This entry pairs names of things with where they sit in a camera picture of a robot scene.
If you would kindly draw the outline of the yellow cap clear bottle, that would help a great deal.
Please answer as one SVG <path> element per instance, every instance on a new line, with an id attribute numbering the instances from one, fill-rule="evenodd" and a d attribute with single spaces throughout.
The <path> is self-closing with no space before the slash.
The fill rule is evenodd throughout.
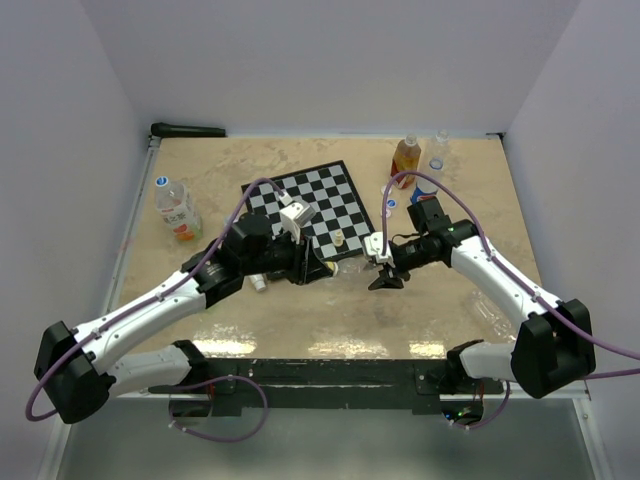
<path id="1" fill-rule="evenodd" d="M 353 277 L 360 274 L 368 274 L 377 269 L 377 266 L 371 263 L 363 256 L 343 258 L 336 262 L 339 265 L 339 274 L 337 276 L 349 276 Z"/>

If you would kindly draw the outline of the pepsi label bottle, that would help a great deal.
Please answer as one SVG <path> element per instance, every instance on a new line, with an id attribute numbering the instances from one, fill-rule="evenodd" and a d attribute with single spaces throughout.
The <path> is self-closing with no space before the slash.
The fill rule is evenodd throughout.
<path id="1" fill-rule="evenodd" d="M 442 176 L 444 167 L 444 161 L 440 157 L 432 157 L 431 159 L 423 159 L 420 162 L 418 171 L 424 175 L 427 175 L 435 180 L 439 181 Z M 413 193 L 410 197 L 410 202 L 415 204 L 421 200 L 429 197 L 436 196 L 439 191 L 439 186 L 432 181 L 423 177 L 415 177 L 415 186 Z"/>

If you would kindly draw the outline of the amber drink bottle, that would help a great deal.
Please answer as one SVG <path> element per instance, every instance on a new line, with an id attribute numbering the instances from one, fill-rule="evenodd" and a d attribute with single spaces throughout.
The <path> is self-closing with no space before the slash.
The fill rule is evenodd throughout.
<path id="1" fill-rule="evenodd" d="M 415 176 L 407 174 L 407 171 L 417 169 L 421 154 L 422 148 L 415 134 L 409 134 L 398 142 L 392 157 L 390 176 L 394 177 L 401 172 L 404 175 L 394 181 L 396 188 L 407 189 L 414 183 Z"/>

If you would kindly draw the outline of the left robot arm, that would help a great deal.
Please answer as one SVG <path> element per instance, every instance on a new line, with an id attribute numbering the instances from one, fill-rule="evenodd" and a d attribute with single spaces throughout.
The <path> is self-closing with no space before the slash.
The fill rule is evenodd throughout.
<path id="1" fill-rule="evenodd" d="M 296 222 L 275 234 L 267 217 L 246 213 L 228 223 L 208 248 L 193 255 L 153 290 L 95 320 L 68 327 L 59 321 L 42 335 L 34 374 L 53 414 L 83 421 L 113 397 L 155 386 L 200 390 L 207 380 L 202 355 L 176 342 L 150 355 L 132 349 L 173 323 L 240 291 L 246 277 L 277 273 L 294 285 L 334 275 Z"/>

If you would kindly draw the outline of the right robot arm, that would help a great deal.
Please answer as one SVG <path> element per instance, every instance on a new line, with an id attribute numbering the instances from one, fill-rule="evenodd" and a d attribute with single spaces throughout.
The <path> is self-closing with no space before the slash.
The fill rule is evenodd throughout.
<path id="1" fill-rule="evenodd" d="M 452 222 L 434 198 L 409 206 L 416 236 L 396 244 L 375 232 L 364 238 L 367 260 L 380 266 L 370 289 L 401 289 L 411 271 L 441 262 L 474 283 L 517 330 L 512 343 L 472 340 L 447 353 L 446 386 L 469 392 L 481 379 L 517 383 L 540 399 L 593 373 L 590 313 L 563 301 L 509 263 L 470 220 Z"/>

